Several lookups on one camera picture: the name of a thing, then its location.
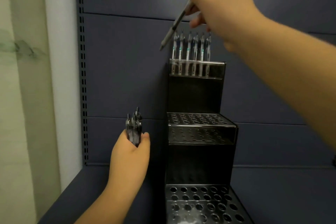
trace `empty hole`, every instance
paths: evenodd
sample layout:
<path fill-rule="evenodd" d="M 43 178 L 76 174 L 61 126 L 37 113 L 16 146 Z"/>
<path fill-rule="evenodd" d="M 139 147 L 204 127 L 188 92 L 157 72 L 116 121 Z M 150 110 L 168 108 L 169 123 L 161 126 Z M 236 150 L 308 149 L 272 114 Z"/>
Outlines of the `empty hole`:
<path fill-rule="evenodd" d="M 225 187 L 221 187 L 220 190 L 221 190 L 221 192 L 223 192 L 223 193 L 227 193 L 227 192 L 228 192 L 228 189 L 225 188 Z"/>
<path fill-rule="evenodd" d="M 227 195 L 227 194 L 226 194 L 224 197 L 225 197 L 225 199 L 226 199 L 226 200 L 229 200 L 229 201 L 231 201 L 231 200 L 232 200 L 232 197 L 230 197 L 230 196 L 229 196 L 229 195 Z"/>
<path fill-rule="evenodd" d="M 218 215 L 217 214 L 211 214 L 211 218 L 212 218 L 212 220 L 214 221 L 214 222 L 219 222 L 219 217 L 218 217 Z"/>
<path fill-rule="evenodd" d="M 215 187 L 210 187 L 210 190 L 211 190 L 213 193 L 216 193 L 216 192 L 217 192 L 217 188 L 215 188 Z"/>
<path fill-rule="evenodd" d="M 181 222 L 181 217 L 178 216 L 178 215 L 174 215 L 173 220 L 177 223 L 180 223 Z"/>
<path fill-rule="evenodd" d="M 184 206 L 184 209 L 185 209 L 186 211 L 190 211 L 190 210 L 191 210 L 191 206 L 188 205 L 188 204 L 186 204 L 186 205 Z"/>
<path fill-rule="evenodd" d="M 203 205 L 197 204 L 196 209 L 199 210 L 199 211 L 202 211 L 203 210 Z"/>
<path fill-rule="evenodd" d="M 235 217 L 236 217 L 237 221 L 240 221 L 240 222 L 244 221 L 244 218 L 241 215 L 239 215 L 239 214 L 236 214 Z"/>
<path fill-rule="evenodd" d="M 196 201 L 198 201 L 198 200 L 201 199 L 198 195 L 194 195 L 193 198 L 194 198 Z"/>
<path fill-rule="evenodd" d="M 234 210 L 234 211 L 237 211 L 237 210 L 238 210 L 237 206 L 234 205 L 234 204 L 230 204 L 230 208 L 231 208 L 232 210 Z"/>
<path fill-rule="evenodd" d="M 211 200 L 211 197 L 208 194 L 205 194 L 204 195 L 204 199 L 207 200 L 207 201 L 209 201 L 209 200 Z"/>
<path fill-rule="evenodd" d="M 200 220 L 201 220 L 202 223 L 205 223 L 207 221 L 207 217 L 204 214 L 201 214 L 199 216 L 199 218 L 200 218 Z"/>
<path fill-rule="evenodd" d="M 213 196 L 217 201 L 221 201 L 222 197 L 218 194 L 216 194 L 215 196 Z"/>
<path fill-rule="evenodd" d="M 229 215 L 227 215 L 226 213 L 223 214 L 223 218 L 224 218 L 227 222 L 231 222 L 231 221 L 232 221 L 231 217 L 230 217 Z"/>
<path fill-rule="evenodd" d="M 180 209 L 179 205 L 176 205 L 176 204 L 173 205 L 173 210 L 174 210 L 174 211 L 177 212 L 179 209 Z"/>
<path fill-rule="evenodd" d="M 212 203 L 208 203 L 208 209 L 210 211 L 214 211 L 215 210 L 215 206 Z"/>
<path fill-rule="evenodd" d="M 226 206 L 225 206 L 223 203 L 219 203 L 219 204 L 218 204 L 218 208 L 219 208 L 221 211 L 225 211 L 225 210 L 226 210 Z"/>

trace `left hand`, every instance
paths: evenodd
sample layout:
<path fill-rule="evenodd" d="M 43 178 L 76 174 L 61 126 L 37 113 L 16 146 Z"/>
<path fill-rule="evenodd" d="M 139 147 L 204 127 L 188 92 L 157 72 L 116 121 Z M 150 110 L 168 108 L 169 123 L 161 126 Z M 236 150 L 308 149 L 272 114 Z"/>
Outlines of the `left hand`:
<path fill-rule="evenodd" d="M 148 133 L 141 135 L 138 147 L 127 139 L 125 130 L 121 133 L 112 150 L 106 187 L 115 197 L 134 200 L 145 179 L 150 145 Z"/>

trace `hand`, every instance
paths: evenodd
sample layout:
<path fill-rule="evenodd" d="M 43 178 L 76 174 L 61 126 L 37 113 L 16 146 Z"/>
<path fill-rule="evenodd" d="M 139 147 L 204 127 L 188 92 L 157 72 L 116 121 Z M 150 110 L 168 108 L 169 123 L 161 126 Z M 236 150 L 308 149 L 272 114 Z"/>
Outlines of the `hand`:
<path fill-rule="evenodd" d="M 121 200 L 132 202 L 137 195 L 149 162 L 149 134 L 141 135 L 141 143 L 135 147 L 124 130 L 113 147 L 107 190 Z"/>
<path fill-rule="evenodd" d="M 213 31 L 224 40 L 228 51 L 234 51 L 235 45 L 244 34 L 253 33 L 254 25 L 263 18 L 253 0 L 191 1 L 195 7 L 187 14 L 201 12 L 190 22 L 190 26 L 195 28 L 206 23 L 208 31 Z"/>

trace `white pillar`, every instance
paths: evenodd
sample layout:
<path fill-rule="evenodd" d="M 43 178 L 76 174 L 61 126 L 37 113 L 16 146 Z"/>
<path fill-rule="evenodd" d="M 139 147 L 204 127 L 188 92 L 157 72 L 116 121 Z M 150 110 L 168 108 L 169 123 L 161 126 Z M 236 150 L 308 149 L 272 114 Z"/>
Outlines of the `white pillar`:
<path fill-rule="evenodd" d="M 62 191 L 82 168 L 76 0 L 45 0 Z"/>

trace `acrylic pen holder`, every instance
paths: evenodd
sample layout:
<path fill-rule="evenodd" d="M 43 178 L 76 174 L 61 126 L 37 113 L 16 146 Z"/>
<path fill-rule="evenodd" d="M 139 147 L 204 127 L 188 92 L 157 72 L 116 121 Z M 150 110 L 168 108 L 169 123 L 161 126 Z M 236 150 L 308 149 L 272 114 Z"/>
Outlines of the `acrylic pen holder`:
<path fill-rule="evenodd" d="M 253 223 L 230 187 L 238 127 L 220 114 L 225 63 L 170 59 L 167 223 Z"/>

